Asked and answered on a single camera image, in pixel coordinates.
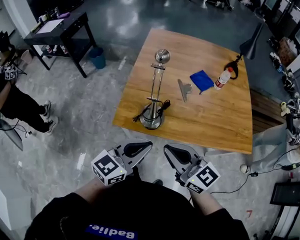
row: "blue cloth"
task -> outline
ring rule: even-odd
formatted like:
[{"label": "blue cloth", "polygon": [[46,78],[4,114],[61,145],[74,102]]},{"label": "blue cloth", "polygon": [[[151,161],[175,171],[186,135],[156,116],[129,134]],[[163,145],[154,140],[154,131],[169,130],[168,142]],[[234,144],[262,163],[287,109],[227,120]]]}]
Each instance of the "blue cloth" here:
[{"label": "blue cloth", "polygon": [[200,94],[209,89],[210,87],[214,86],[214,82],[211,78],[204,72],[203,70],[190,75],[192,82],[200,89]]}]

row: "metal lamp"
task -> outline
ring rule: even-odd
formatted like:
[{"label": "metal lamp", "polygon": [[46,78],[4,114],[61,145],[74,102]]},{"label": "metal lamp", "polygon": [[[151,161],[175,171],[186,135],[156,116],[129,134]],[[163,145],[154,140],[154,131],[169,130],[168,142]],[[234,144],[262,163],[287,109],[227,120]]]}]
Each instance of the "metal lamp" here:
[{"label": "metal lamp", "polygon": [[[147,105],[142,113],[137,116],[136,118],[140,117],[140,122],[143,124],[144,127],[146,127],[149,130],[157,129],[163,122],[164,122],[164,115],[163,110],[166,109],[164,104],[161,106],[157,105],[159,100],[159,94],[160,94],[160,88],[161,88],[161,82],[162,77],[164,75],[164,71],[166,69],[163,64],[166,64],[170,60],[170,53],[166,49],[160,49],[158,50],[154,58],[156,60],[157,64],[152,64],[151,67],[154,68],[154,74],[152,78],[152,88],[151,88],[151,97],[147,97],[148,100],[151,101],[149,105]],[[154,96],[154,87],[156,82],[156,76],[157,73],[160,74],[160,80],[159,80],[159,87],[157,90],[157,96]]]}]

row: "shoe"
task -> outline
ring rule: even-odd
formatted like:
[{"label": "shoe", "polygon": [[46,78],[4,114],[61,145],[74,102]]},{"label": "shoe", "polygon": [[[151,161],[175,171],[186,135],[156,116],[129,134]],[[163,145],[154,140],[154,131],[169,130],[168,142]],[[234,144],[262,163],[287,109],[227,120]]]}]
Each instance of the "shoe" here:
[{"label": "shoe", "polygon": [[51,108],[51,101],[50,100],[46,101],[43,106],[44,106],[44,109],[45,109],[43,117],[45,119],[49,119],[49,117],[50,117],[50,108]]},{"label": "shoe", "polygon": [[251,168],[250,168],[249,165],[241,164],[241,165],[240,165],[240,171],[241,171],[243,174],[250,174],[250,173],[251,173]]},{"label": "shoe", "polygon": [[59,123],[59,118],[58,117],[54,117],[53,120],[49,120],[48,124],[49,124],[49,130],[46,132],[48,135],[51,135],[52,132],[54,131],[54,129],[56,128],[56,125]]},{"label": "shoe", "polygon": [[153,182],[153,184],[160,185],[160,186],[163,186],[163,185],[164,185],[164,183],[163,183],[163,181],[162,181],[161,179],[156,179],[156,180]]}]

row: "concrete floor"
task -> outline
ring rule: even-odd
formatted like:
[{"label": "concrete floor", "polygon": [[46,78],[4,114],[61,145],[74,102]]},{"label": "concrete floor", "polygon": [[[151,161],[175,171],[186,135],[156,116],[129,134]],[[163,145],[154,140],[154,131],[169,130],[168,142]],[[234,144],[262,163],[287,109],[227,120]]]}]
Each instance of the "concrete floor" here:
[{"label": "concrete floor", "polygon": [[[54,197],[73,192],[92,179],[91,160],[103,149],[130,137],[153,142],[151,152],[140,165],[141,178],[148,182],[162,179],[166,187],[190,197],[175,182],[174,170],[163,154],[163,146],[172,141],[138,132],[127,134],[113,126],[112,120],[134,60],[151,27],[206,39],[239,51],[239,44],[250,37],[257,20],[248,9],[234,4],[235,10],[228,12],[214,7],[203,10],[186,0],[86,0],[79,10],[87,11],[95,39],[105,47],[110,59],[107,67],[95,70],[85,58],[81,64],[86,63],[84,70],[88,78],[84,79],[67,58],[58,58],[50,71],[35,58],[25,69],[28,75],[22,75],[17,86],[40,104],[51,100],[53,114],[60,118],[59,125],[51,136],[35,132],[24,138],[20,132],[23,152],[4,133],[0,134],[0,158],[31,193],[32,217]],[[269,62],[270,48],[265,43],[269,36],[265,27],[256,58],[246,62],[248,77],[251,86],[257,85],[280,99],[284,93],[276,80],[279,75]],[[121,68],[123,57],[126,60]],[[33,131],[27,124],[21,124]],[[204,154],[202,147],[193,148],[201,156]],[[221,174],[211,191],[233,191],[245,182],[246,176],[239,172],[239,166],[251,157],[235,153],[206,159]],[[274,183],[286,177],[280,170],[261,174],[249,178],[240,191],[215,194],[215,197],[234,218],[243,221],[251,238],[255,233],[261,236],[273,226],[279,210],[278,206],[269,204]],[[26,228],[21,228],[14,234],[23,239],[25,231]]]}]

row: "black cable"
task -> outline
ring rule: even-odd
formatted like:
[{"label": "black cable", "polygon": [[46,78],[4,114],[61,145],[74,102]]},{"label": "black cable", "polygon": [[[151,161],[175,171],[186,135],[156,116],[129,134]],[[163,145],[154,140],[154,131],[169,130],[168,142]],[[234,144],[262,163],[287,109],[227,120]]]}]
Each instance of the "black cable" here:
[{"label": "black cable", "polygon": [[[232,194],[232,193],[234,193],[234,192],[239,191],[239,190],[247,183],[247,180],[248,180],[249,176],[251,176],[251,177],[256,177],[256,176],[258,176],[259,174],[267,174],[267,173],[271,173],[271,172],[273,172],[273,171],[281,170],[283,166],[282,166],[281,164],[279,164],[279,163],[276,164],[276,163],[278,162],[278,160],[279,160],[282,156],[284,156],[285,154],[289,153],[290,151],[292,151],[292,150],[297,150],[297,149],[299,148],[299,146],[296,147],[296,148],[290,149],[289,151],[283,153],[283,154],[275,161],[275,163],[273,164],[272,170],[270,170],[270,171],[265,171],[265,172],[253,172],[253,173],[250,173],[250,174],[246,177],[245,182],[244,182],[244,183],[241,185],[241,187],[239,187],[237,190],[234,190],[234,191],[232,191],[232,192],[218,192],[218,191],[214,191],[214,192],[211,192],[210,194],[213,194],[213,193]],[[281,168],[275,169],[275,166],[276,166],[276,165],[280,165]]]},{"label": "black cable", "polygon": [[234,193],[234,192],[237,192],[237,191],[239,191],[239,190],[247,183],[247,180],[248,180],[249,176],[250,176],[250,174],[248,174],[248,176],[247,176],[246,179],[245,179],[245,182],[244,182],[244,183],[241,185],[241,187],[239,187],[237,190],[234,190],[234,191],[232,191],[232,192],[218,192],[218,191],[214,191],[214,192],[211,192],[210,194],[214,194],[214,193],[220,193],[220,194],[232,194],[232,193]]},{"label": "black cable", "polygon": [[282,156],[284,156],[285,154],[289,153],[290,151],[292,150],[297,150],[298,148],[300,147],[300,144],[296,147],[296,148],[293,148],[293,149],[290,149],[289,151],[283,153],[273,164],[272,166],[272,169],[275,169],[275,166],[276,166],[276,163],[279,161],[280,158],[282,158]]},{"label": "black cable", "polygon": [[29,134],[31,134],[31,133],[28,133],[28,131],[26,130],[26,128],[24,128],[21,124],[15,125],[15,128],[16,128],[17,130],[19,130],[20,132],[23,132],[25,138],[28,138]]},{"label": "black cable", "polygon": [[7,132],[7,131],[12,131],[12,130],[14,130],[14,129],[16,128],[16,126],[18,125],[19,121],[20,121],[20,119],[18,119],[18,121],[16,122],[16,124],[14,125],[13,128],[11,128],[11,129],[2,129],[2,128],[0,128],[0,131]]},{"label": "black cable", "polygon": [[[158,114],[158,115],[157,115],[155,118],[151,118],[151,119],[146,118],[146,117],[143,117],[145,121],[147,121],[147,122],[152,122],[152,121],[154,121],[154,120],[157,120],[158,118],[160,118],[160,120],[161,120],[164,111],[165,111],[167,108],[169,108],[169,107],[170,107],[170,104],[171,104],[169,99],[167,99],[165,102],[162,102],[162,101],[160,101],[160,100],[158,100],[157,102],[161,103],[161,105],[162,105],[161,108],[157,110],[157,114]],[[132,121],[133,121],[134,123],[137,122],[138,119],[139,119],[141,116],[143,116],[144,113],[149,109],[150,105],[151,105],[151,103],[150,103],[148,106],[146,106],[140,114],[138,114],[137,116],[135,116],[134,118],[132,118]]]}]

